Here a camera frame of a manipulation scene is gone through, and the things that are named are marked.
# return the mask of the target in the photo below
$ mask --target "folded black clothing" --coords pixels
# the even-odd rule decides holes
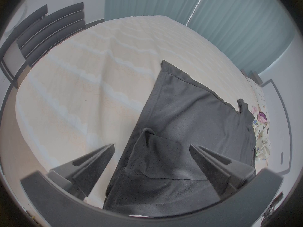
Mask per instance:
[[[106,191],[104,209],[127,215],[169,216],[219,201],[189,154],[201,145],[254,165],[254,116],[239,112],[166,61]]]

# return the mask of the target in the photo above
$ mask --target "teal curtain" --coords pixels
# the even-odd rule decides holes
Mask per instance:
[[[199,0],[105,0],[104,20],[142,16],[164,15],[186,24]]]
[[[246,73],[265,70],[294,37],[278,0],[202,0],[187,26]]]

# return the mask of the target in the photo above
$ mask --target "black slatted headboard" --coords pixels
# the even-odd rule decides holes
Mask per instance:
[[[4,41],[3,45],[0,48],[0,68],[3,71],[4,75],[7,79],[14,85],[14,87],[18,87],[17,80],[7,68],[3,57],[12,43],[17,40],[19,36],[22,36],[24,33],[27,32],[29,28],[31,28],[32,24],[37,23],[42,17],[47,14],[47,5],[42,6],[28,17],[26,17],[17,27],[13,29],[7,39]]]
[[[58,10],[35,23],[17,39],[29,66],[32,67],[55,45],[86,28],[83,9],[81,2]]]

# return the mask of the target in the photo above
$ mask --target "wooden floor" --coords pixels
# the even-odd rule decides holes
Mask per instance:
[[[18,78],[18,85],[21,84],[30,69],[29,66],[25,68]],[[11,189],[22,207],[24,207],[42,226],[47,226],[45,221],[39,217],[36,210],[29,202],[20,184],[20,179],[36,170],[39,170],[44,174],[47,172],[38,162],[21,135],[15,112],[16,95],[17,89],[13,88],[6,102],[1,120],[0,156],[2,169]]]

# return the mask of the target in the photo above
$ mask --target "cream bed sheet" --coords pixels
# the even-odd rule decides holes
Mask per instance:
[[[33,67],[16,97],[21,133],[51,168],[114,143],[116,152],[87,202],[102,207],[105,189],[166,60],[238,111],[256,96],[213,44],[164,16],[116,19],[54,47]]]

